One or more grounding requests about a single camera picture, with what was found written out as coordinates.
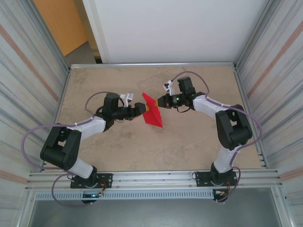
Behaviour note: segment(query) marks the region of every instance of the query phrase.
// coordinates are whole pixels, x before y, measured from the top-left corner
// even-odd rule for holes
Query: red origami
[[[156,105],[156,100],[145,93],[142,93],[142,96],[149,108],[149,110],[143,114],[145,123],[163,128],[161,114],[159,107]]]

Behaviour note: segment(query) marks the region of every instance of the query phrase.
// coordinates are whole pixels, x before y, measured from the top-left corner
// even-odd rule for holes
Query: purple cable
[[[217,103],[217,102],[215,102],[215,101],[213,101],[213,100],[211,100],[211,99],[206,99],[206,100],[207,100],[208,102],[214,104],[214,105],[221,106],[222,108],[226,108],[226,109],[238,111],[238,112],[240,112],[240,113],[242,113],[242,114],[245,114],[246,116],[250,117],[250,118],[257,124],[257,126],[258,126],[258,128],[259,128],[259,130],[260,130],[259,136],[258,136],[258,138],[257,138],[256,140],[252,141],[252,142],[249,143],[249,144],[245,144],[244,146],[239,147],[239,148],[236,150],[236,152],[233,154],[233,156],[232,156],[232,158],[231,158],[231,161],[230,161],[230,166],[232,166],[233,168],[235,168],[235,169],[237,169],[237,170],[239,171],[239,177],[238,177],[238,180],[237,180],[237,182],[236,182],[234,188],[231,190],[231,192],[228,193],[226,196],[224,196],[222,199],[219,199],[219,200],[217,201],[217,202],[221,202],[221,201],[227,199],[227,198],[235,191],[235,189],[237,188],[237,186],[238,186],[238,184],[239,184],[239,181],[240,181],[240,178],[241,178],[241,170],[240,170],[239,167],[233,166],[233,165],[232,165],[232,163],[233,163],[234,159],[236,158],[238,152],[239,152],[241,149],[243,149],[243,148],[246,148],[246,147],[248,147],[248,146],[251,146],[251,145],[253,145],[253,144],[256,144],[256,143],[262,138],[262,136],[263,136],[263,130],[262,130],[262,126],[261,126],[261,124],[259,123],[259,121],[258,121],[256,118],[254,118],[251,114],[249,114],[248,112],[243,111],[243,110],[240,110],[240,109],[235,108],[235,107],[232,107],[232,106],[221,105],[220,103]]]
[[[184,73],[191,73],[191,74],[194,74],[194,75],[196,75],[197,77],[199,77],[199,78],[203,81],[203,83],[205,84],[205,87],[206,87],[206,89],[207,89],[207,93],[205,94],[205,97],[207,98],[207,96],[208,96],[208,94],[209,94],[209,87],[208,87],[207,83],[205,82],[205,80],[204,80],[199,74],[197,74],[197,73],[195,73],[195,72],[193,72],[193,71],[184,71],[184,72],[181,72],[181,73],[179,73],[178,75],[176,75],[176,76],[171,80],[171,82],[173,82],[177,77],[181,76],[181,75],[184,74]]]
[[[94,114],[91,110],[89,110],[87,108],[87,105],[89,103],[89,101],[92,99],[92,97],[98,95],[98,94],[103,94],[103,93],[109,93],[108,91],[100,91],[100,92],[97,92],[97,93],[94,93],[91,97],[88,98],[88,100],[86,101],[85,103],[85,110],[87,112],[90,113],[91,117],[89,120],[87,121],[84,121],[84,122],[80,122],[79,124],[77,124],[77,126],[81,126],[81,125],[84,125],[84,124],[87,124],[89,122],[91,122],[93,119],[94,119]],[[49,128],[49,127],[76,127],[75,124],[47,124],[47,125],[40,125],[40,126],[37,126],[37,127],[34,127],[32,128],[31,130],[29,130],[28,132],[26,132],[26,134],[23,136],[22,140],[21,140],[21,152],[22,152],[22,155],[24,157],[24,159],[29,163],[31,164],[33,167],[35,168],[39,168],[39,169],[60,169],[58,167],[44,167],[44,166],[39,166],[37,165],[36,163],[32,162],[28,156],[26,155],[26,152],[25,152],[25,139],[28,137],[29,134],[31,134],[32,132],[38,130],[38,129],[43,129],[43,128]]]
[[[69,174],[60,175],[60,176],[58,176],[58,178],[53,182],[53,185],[52,185],[52,197],[53,197],[53,200],[55,200],[55,202],[59,203],[61,206],[64,206],[64,207],[73,207],[73,208],[75,208],[75,207],[85,207],[85,206],[90,205],[90,203],[79,204],[79,205],[67,205],[67,204],[61,203],[59,200],[56,199],[55,194],[54,194],[54,192],[53,192],[53,189],[54,189],[54,187],[55,187],[55,184],[56,184],[56,182],[57,182],[61,177],[64,177],[64,176],[67,176],[67,175],[69,175]]]

